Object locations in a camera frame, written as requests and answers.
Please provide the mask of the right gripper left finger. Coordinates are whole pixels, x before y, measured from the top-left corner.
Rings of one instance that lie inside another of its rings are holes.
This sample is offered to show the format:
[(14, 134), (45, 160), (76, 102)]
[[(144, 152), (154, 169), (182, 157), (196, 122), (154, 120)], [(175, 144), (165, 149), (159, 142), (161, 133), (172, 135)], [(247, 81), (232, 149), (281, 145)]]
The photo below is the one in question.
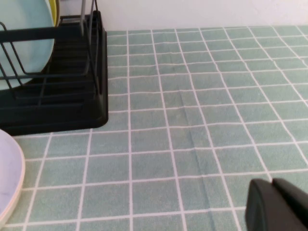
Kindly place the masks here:
[(308, 214), (296, 214), (272, 182), (250, 181), (245, 210), (248, 231), (306, 231)]

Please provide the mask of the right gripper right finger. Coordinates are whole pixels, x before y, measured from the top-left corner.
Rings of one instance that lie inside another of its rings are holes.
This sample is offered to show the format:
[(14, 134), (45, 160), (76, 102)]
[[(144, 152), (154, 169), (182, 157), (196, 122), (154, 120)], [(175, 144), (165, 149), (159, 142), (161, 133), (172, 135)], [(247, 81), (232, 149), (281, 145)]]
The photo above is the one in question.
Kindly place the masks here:
[(308, 194), (287, 180), (274, 178), (273, 186), (296, 214), (308, 213)]

